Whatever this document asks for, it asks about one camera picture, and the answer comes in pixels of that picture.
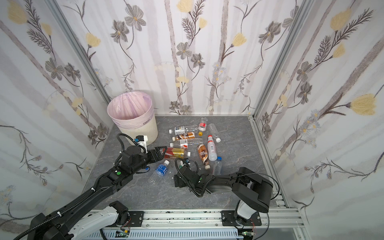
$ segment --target gray floor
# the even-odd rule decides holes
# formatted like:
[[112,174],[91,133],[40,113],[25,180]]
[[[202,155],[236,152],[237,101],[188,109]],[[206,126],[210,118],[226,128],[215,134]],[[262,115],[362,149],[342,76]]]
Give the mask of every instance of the gray floor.
[[[148,146],[148,149],[153,149],[156,146],[169,146],[172,136],[174,136],[168,133],[169,129],[176,126],[197,124],[198,120],[199,117],[157,116],[156,122],[159,135],[156,141]],[[208,117],[208,121],[216,125],[222,139],[220,143],[216,144],[218,156],[223,159],[222,174],[236,172],[239,167],[247,167],[254,172],[266,173],[255,136],[246,116]],[[121,147],[115,137],[117,133],[120,133],[120,130],[114,126],[85,189],[89,189],[93,185],[97,176],[110,169],[119,155]],[[205,132],[203,135],[204,144],[207,144],[208,134],[208,132]],[[198,162],[199,168],[201,168],[199,171],[205,171],[196,148],[189,148],[189,151],[191,152],[189,159]],[[156,164],[152,164],[151,170],[146,174],[135,174],[130,183],[119,192],[102,201],[96,209],[105,208],[109,203],[116,200],[130,209],[236,207],[239,198],[233,193],[206,193],[203,198],[198,198],[189,192],[187,188],[175,188],[172,179],[176,173],[174,164],[170,164],[171,168],[159,186],[150,186],[147,180],[156,166]]]

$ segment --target bottle label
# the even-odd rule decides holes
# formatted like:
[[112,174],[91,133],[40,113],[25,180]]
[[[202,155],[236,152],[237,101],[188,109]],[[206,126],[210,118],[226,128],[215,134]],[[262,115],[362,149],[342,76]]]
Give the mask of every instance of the bottle label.
[[184,149],[188,148],[188,140],[187,139],[181,139],[180,140],[180,147],[184,148]]
[[180,135],[180,134],[183,134],[185,132],[184,130],[184,126],[181,126],[181,127],[175,127],[175,135]]
[[164,176],[167,173],[168,168],[166,166],[164,166],[163,164],[160,164],[156,168],[156,171],[157,171],[157,174],[159,174],[160,176]]

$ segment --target floral wallpaper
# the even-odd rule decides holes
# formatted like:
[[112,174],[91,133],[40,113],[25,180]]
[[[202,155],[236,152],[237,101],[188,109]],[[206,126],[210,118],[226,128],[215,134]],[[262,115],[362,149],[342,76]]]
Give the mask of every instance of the floral wallpaper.
[[297,0],[58,0],[111,98],[157,114],[252,114]]
[[0,6],[0,235],[12,239],[82,192],[112,121],[44,1]]
[[257,115],[311,239],[382,239],[384,3],[315,1]]

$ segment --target metal bracket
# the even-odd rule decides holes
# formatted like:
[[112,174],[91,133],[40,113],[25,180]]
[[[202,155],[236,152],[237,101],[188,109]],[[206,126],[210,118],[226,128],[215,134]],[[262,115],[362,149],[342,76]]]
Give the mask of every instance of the metal bracket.
[[[237,224],[234,217],[235,211],[221,211],[221,219],[223,222],[223,227],[228,226],[240,226]],[[247,220],[246,226],[252,226],[252,222],[255,226],[261,226],[262,222],[260,220],[259,212],[255,212],[250,219]]]

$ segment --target trash can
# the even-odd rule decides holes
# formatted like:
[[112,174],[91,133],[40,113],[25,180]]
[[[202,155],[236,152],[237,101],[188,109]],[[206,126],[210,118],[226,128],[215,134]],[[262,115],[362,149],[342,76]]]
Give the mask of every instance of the trash can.
[[141,91],[123,93],[112,99],[108,104],[107,113],[120,131],[133,139],[138,135],[147,135],[149,145],[157,138],[152,99],[148,94]]

